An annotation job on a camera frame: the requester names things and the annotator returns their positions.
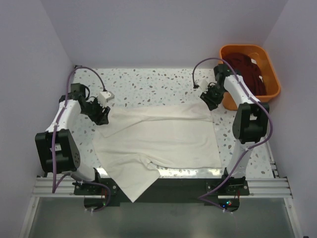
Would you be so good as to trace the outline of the white t shirt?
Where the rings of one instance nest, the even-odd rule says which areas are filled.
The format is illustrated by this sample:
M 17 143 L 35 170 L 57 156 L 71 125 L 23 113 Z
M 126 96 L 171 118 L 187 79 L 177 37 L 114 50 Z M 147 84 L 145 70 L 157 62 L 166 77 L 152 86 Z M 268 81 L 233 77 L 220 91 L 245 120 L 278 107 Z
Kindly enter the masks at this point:
M 219 169 L 216 136 L 205 103 L 114 108 L 96 128 L 95 154 L 132 202 L 160 176 L 158 167 Z

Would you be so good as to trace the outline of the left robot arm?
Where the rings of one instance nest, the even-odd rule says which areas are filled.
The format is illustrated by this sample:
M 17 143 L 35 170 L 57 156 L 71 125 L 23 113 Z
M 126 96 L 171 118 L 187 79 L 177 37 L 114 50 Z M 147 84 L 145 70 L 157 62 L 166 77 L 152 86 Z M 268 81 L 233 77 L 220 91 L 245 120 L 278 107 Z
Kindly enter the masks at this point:
M 57 114 L 50 126 L 35 136 L 40 164 L 45 173 L 52 173 L 52 192 L 56 192 L 61 179 L 70 176 L 80 183 L 99 183 L 97 169 L 81 160 L 79 149 L 72 136 L 71 128 L 79 115 L 85 115 L 95 125 L 108 124 L 109 101 L 114 94 L 108 90 L 91 97 L 89 88 L 81 83 L 70 86 L 70 92 L 61 96 Z

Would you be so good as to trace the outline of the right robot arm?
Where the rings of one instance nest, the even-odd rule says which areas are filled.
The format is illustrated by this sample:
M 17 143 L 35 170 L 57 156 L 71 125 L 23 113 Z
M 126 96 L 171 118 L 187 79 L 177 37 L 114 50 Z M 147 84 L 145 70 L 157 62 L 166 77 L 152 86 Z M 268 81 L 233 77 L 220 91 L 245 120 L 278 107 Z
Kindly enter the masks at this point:
M 229 181 L 244 179 L 249 157 L 253 149 L 265 141 L 269 117 L 269 105 L 261 103 L 243 81 L 243 77 L 236 74 L 231 66 L 219 64 L 214 69 L 215 83 L 201 83 L 203 90 L 200 98 L 206 103 L 210 111 L 216 109 L 223 100 L 224 93 L 228 92 L 237 106 L 232 125 L 235 146 L 232 158 L 225 168 L 223 181 L 213 190 L 201 196 L 211 195 L 225 187 Z

